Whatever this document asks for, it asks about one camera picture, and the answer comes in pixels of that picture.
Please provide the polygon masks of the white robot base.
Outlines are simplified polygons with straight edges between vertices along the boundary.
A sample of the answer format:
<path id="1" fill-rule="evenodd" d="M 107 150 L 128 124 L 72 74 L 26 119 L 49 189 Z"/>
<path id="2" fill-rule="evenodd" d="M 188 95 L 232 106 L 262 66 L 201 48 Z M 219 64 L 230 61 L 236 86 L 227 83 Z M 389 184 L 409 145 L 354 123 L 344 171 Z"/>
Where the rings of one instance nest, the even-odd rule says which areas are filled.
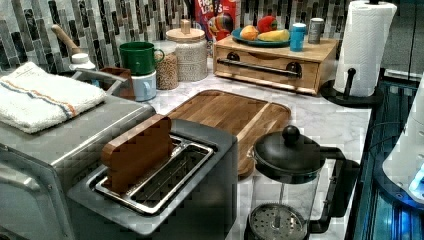
<path id="1" fill-rule="evenodd" d="M 424 204 L 424 85 L 420 80 L 407 122 L 396 145 L 382 164 L 388 192 L 420 210 Z"/>

